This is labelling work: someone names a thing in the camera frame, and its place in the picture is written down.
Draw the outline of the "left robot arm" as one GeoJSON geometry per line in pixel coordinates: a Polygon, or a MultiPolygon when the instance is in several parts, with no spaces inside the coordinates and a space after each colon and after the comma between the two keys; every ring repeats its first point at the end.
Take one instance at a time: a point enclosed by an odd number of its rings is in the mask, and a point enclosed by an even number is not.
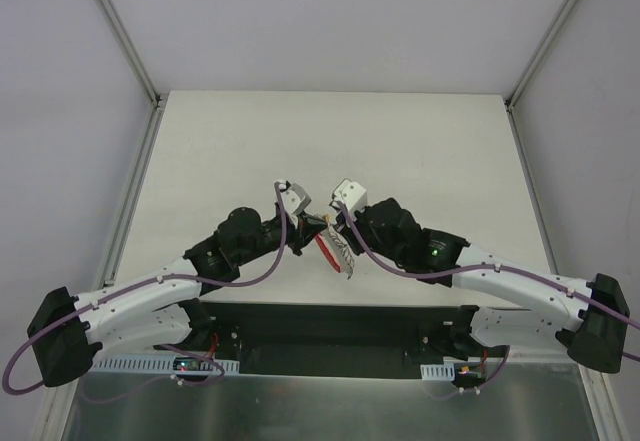
{"type": "Polygon", "coordinates": [[[27,328],[43,385],[65,385],[116,353],[181,342],[204,348],[212,328],[201,296],[236,283],[241,266],[267,254],[290,249],[301,255],[327,226],[306,212],[262,220],[241,207],[211,236],[147,277],[78,295],[65,287],[49,292],[27,328]]]}

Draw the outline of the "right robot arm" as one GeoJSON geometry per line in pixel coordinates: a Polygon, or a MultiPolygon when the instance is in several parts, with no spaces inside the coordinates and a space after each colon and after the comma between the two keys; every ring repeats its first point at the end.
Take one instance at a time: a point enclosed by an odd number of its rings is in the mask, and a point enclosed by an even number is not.
{"type": "Polygon", "coordinates": [[[574,362],[607,374],[621,369],[628,328],[637,328],[618,281],[529,271],[466,239],[427,229],[389,198],[373,206],[334,195],[336,229],[355,254],[383,270],[510,303],[508,309],[464,305],[428,337],[433,350],[466,360],[481,350],[525,346],[560,350],[574,362]]]}

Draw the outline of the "keyring holder with rings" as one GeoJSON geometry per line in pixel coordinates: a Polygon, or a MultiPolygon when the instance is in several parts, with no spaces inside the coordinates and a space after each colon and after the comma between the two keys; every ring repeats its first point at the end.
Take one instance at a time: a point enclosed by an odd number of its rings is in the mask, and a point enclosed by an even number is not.
{"type": "Polygon", "coordinates": [[[332,269],[350,279],[354,274],[355,261],[349,245],[339,236],[328,214],[321,219],[326,228],[315,236],[316,244],[332,269]]]}

